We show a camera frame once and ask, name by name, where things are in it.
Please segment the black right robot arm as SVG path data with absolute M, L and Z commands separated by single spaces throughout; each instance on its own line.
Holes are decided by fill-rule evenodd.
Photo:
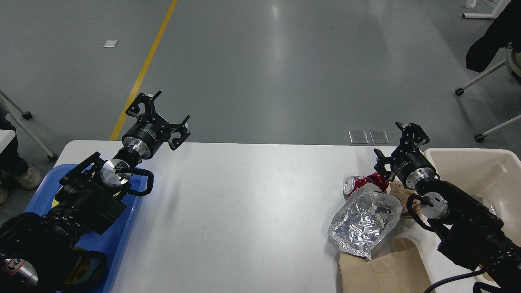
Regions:
M 521 289 L 520 247 L 502 231 L 504 222 L 460 188 L 439 178 L 435 167 L 420 152 L 419 147 L 430 139 L 415 123 L 396 122 L 401 131 L 400 143 L 389 157 L 374 149 L 377 163 L 374 169 L 385 180 L 398 179 L 405 188 L 415 191 L 406 200 L 406 207 L 418 201 L 423 221 L 412 213 L 424 230 L 440 239 L 437 250 L 455 265 L 469 269 L 468 273 L 439 280 L 426 288 L 431 293 L 438 287 L 484 273 L 496 286 L 475 282 L 473 292 L 519 293 Z

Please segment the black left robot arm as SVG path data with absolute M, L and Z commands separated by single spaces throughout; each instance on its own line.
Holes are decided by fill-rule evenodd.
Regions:
M 161 95 L 140 93 L 125 113 L 136 123 L 111 160 L 93 153 L 60 179 L 56 206 L 45 215 L 24 212 L 1 226 L 2 293 L 83 293 L 107 277 L 103 252 L 76 247 L 88 232 L 104 234 L 123 215 L 126 195 L 151 193 L 154 175 L 138 165 L 167 142 L 176 150 L 190 136 L 187 116 L 171 124 L 155 110 Z

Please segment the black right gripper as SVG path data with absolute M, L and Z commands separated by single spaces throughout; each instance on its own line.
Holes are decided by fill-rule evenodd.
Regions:
M 419 151 L 419 147 L 430 143 L 430 137 L 415 123 L 395 122 L 401 131 L 400 143 L 391 157 L 385 157 L 380 149 L 373 149 L 377 156 L 374 170 L 387 181 L 398 180 L 408 189 L 417 189 L 421 182 L 438 179 L 435 167 Z

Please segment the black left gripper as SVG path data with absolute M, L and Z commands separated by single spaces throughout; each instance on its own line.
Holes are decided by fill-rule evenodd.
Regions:
M 158 112 L 155 109 L 155 100 L 162 94 L 139 93 L 125 110 L 125 114 L 136 118 L 136 122 L 125 135 L 123 135 L 122 151 L 137 156 L 141 160 L 151 159 L 167 143 L 171 150 L 175 151 L 190 136 L 188 120 L 190 115 L 180 124 L 162 124 Z

